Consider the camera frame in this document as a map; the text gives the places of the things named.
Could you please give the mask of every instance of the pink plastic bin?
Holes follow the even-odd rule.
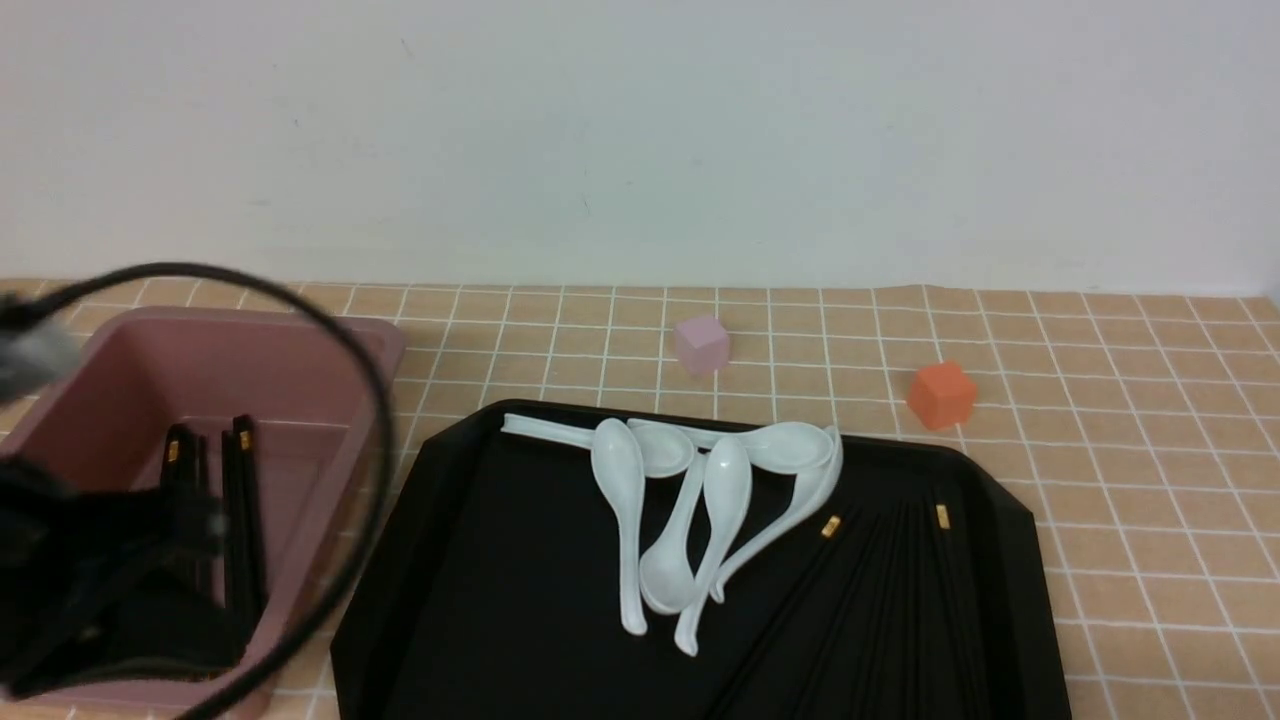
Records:
[[[404,352],[401,331],[383,320],[344,322],[389,382]],[[143,488],[159,482],[165,432],[183,421],[210,439],[210,484],[218,492],[218,433],[246,413],[259,424],[270,601],[242,666],[274,646],[302,610],[308,574],[372,429],[365,384],[332,338],[282,313],[124,313],[90,338],[81,370],[49,388],[0,445],[0,452],[22,454],[84,491]],[[220,565],[214,562],[215,587]],[[230,675],[205,683],[104,683],[35,702],[174,714]],[[257,717],[270,693],[260,688],[233,717]]]

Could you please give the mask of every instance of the toy block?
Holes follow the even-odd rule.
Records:
[[[676,357],[691,375],[708,375],[728,364],[728,333],[714,315],[685,320],[672,331]]]
[[[957,363],[946,361],[915,373],[906,405],[931,430],[963,424],[973,415],[978,386]]]

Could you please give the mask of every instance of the black cable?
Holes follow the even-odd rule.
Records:
[[[271,675],[278,673],[291,657],[297,655],[302,646],[324,625],[324,621],[338,607],[343,596],[355,585],[356,577],[372,551],[374,539],[378,534],[378,519],[383,514],[383,506],[390,492],[393,470],[392,457],[396,447],[396,425],[392,419],[390,393],[387,379],[378,370],[378,364],[369,352],[360,345],[360,341],[342,327],[333,316],[321,310],[315,304],[305,300],[282,286],[253,275],[229,270],[215,265],[201,265],[196,263],[151,263],[122,268],[77,282],[55,290],[54,292],[31,301],[26,307],[26,319],[32,324],[51,318],[55,313],[64,310],[86,295],[91,295],[109,287],[132,281],[159,277],[188,277],[205,281],[216,281],[239,286],[253,292],[259,292],[284,302],[303,315],[308,316],[329,333],[347,352],[355,359],[361,375],[372,393],[374,421],[378,425],[381,452],[375,473],[372,506],[369,516],[360,529],[351,556],[338,570],[333,584],[320,596],[315,606],[296,625],[289,628],[280,641],[261,660],[244,670],[239,676],[227,684],[223,689],[205,698],[202,702],[187,710],[178,720],[214,720],[223,712],[230,710],[237,702],[248,696],[253,688],[261,685]]]

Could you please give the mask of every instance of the tiled countertop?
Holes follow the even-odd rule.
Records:
[[[846,434],[947,445],[1036,512],[1078,720],[1280,717],[1280,311],[1265,299],[297,287],[408,334],[396,380],[402,477],[424,438],[506,397],[836,420]],[[78,333],[136,305],[268,307],[183,281],[92,300],[67,316]],[[704,313],[731,331],[733,363],[696,380],[662,328]],[[979,386],[959,432],[925,432],[902,402],[913,370],[940,357]],[[0,430],[24,410],[6,411]],[[326,644],[284,673],[269,717],[337,717]],[[4,719],[67,716],[0,707]]]

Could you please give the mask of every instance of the orange cube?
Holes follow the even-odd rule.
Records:
[[[941,430],[968,421],[977,400],[978,386],[960,364],[948,360],[915,373],[906,405],[925,428]]]

